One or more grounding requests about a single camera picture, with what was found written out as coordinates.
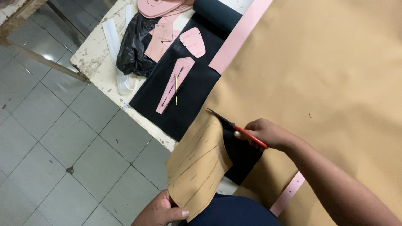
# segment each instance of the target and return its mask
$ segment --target black fabric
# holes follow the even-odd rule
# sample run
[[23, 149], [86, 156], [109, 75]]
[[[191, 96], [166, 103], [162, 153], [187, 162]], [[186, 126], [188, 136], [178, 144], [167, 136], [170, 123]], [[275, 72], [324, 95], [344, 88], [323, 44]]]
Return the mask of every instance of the black fabric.
[[195, 0], [193, 9], [227, 34], [232, 32], [242, 15], [218, 0]]
[[239, 196], [215, 194], [211, 203], [192, 221], [179, 226], [280, 226], [275, 215], [258, 202]]
[[225, 149], [233, 163], [225, 176], [240, 185], [263, 153], [251, 146], [248, 141], [236, 138], [234, 136], [235, 129], [227, 122], [220, 121], [224, 132]]
[[156, 63], [144, 53], [152, 38], [148, 32], [154, 29], [160, 18], [148, 19], [137, 12], [128, 24], [116, 60], [117, 68], [124, 74], [148, 77], [152, 72]]
[[[220, 78], [219, 73], [210, 68], [208, 64], [228, 36], [227, 33], [198, 13], [191, 17], [182, 32], [193, 27], [200, 30], [204, 40], [205, 55], [199, 58], [194, 57], [177, 38], [129, 103], [138, 113], [177, 141], [181, 140], [199, 113], [209, 92]], [[177, 92], [177, 105], [175, 105], [175, 101], [171, 101], [161, 115], [156, 112], [156, 108], [170, 79], [176, 60], [184, 57], [191, 57], [195, 64]]]

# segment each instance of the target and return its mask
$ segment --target black plastic bag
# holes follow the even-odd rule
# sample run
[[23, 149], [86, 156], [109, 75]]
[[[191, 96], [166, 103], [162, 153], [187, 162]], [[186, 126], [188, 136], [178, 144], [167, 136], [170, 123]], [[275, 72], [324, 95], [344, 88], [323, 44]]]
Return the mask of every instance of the black plastic bag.
[[124, 74], [144, 77], [151, 74], [156, 62], [145, 55], [145, 50], [152, 38], [148, 32], [154, 29], [160, 18], [148, 19], [137, 12], [128, 24], [116, 61], [117, 68]]

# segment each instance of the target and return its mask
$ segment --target hand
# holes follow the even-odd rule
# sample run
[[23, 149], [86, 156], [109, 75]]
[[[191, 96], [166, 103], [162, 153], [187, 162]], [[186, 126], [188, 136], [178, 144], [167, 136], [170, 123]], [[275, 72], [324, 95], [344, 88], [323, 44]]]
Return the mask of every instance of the hand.
[[[296, 135], [293, 133], [266, 119], [257, 119], [252, 121], [247, 124], [244, 129], [249, 134], [264, 142], [268, 148], [274, 148], [280, 151], [284, 151], [289, 146], [290, 141], [296, 137]], [[265, 150], [265, 148], [261, 147], [259, 144], [239, 131], [235, 131], [234, 136], [242, 140], [248, 140], [251, 146], [254, 146], [260, 151]]]
[[176, 204], [165, 189], [141, 211], [131, 226], [166, 226], [189, 216], [188, 210], [172, 206]]

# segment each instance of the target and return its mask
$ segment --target scissor blade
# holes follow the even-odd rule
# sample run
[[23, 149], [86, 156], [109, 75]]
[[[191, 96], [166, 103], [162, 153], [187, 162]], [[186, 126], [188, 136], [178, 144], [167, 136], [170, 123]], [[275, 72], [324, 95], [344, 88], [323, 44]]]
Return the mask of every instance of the scissor blade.
[[219, 115], [218, 113], [214, 112], [213, 110], [207, 108], [208, 110], [210, 110], [212, 113], [214, 113], [214, 115], [216, 115], [218, 118], [224, 120], [225, 122], [229, 123], [231, 126], [234, 126], [235, 124], [230, 122], [229, 120], [225, 119], [224, 117], [222, 117], [221, 115]]

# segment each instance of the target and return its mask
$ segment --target scissors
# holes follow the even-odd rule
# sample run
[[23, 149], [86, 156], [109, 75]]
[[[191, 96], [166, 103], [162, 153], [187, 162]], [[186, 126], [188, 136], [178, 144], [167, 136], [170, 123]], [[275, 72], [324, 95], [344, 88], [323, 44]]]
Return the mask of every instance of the scissors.
[[207, 108], [208, 110], [210, 110], [214, 115], [216, 115], [218, 118], [222, 119], [223, 121], [227, 122], [229, 125], [231, 125], [233, 127], [233, 129], [239, 131], [240, 133], [248, 136], [249, 138], [251, 138], [254, 142], [256, 142], [257, 144], [261, 145], [263, 148], [267, 149], [268, 146], [266, 144], [264, 144], [262, 141], [260, 141], [259, 139], [257, 139], [255, 136], [249, 134], [246, 130], [236, 126], [233, 122], [230, 122], [229, 120], [225, 119], [224, 117], [220, 116], [218, 113], [214, 112], [213, 110]]

